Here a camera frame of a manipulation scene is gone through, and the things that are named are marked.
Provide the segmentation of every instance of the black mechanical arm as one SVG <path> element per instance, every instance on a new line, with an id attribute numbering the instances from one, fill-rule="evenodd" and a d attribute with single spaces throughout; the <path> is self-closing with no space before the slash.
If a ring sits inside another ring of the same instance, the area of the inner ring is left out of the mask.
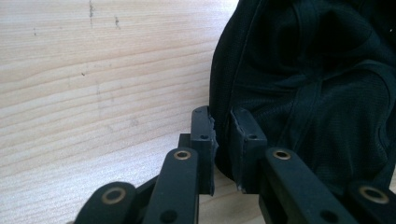
<path id="1" fill-rule="evenodd" d="M 267 224 L 396 223 L 396 195 L 368 182 L 353 182 L 335 197 L 293 151 L 268 147 L 255 119 L 232 112 L 229 155 L 236 186 L 259 194 Z M 135 188 L 114 182 L 99 188 L 75 224 L 198 223 L 199 194 L 214 192 L 216 154 L 213 119 L 207 106 L 192 112 L 191 133 L 182 133 L 158 176 Z"/>

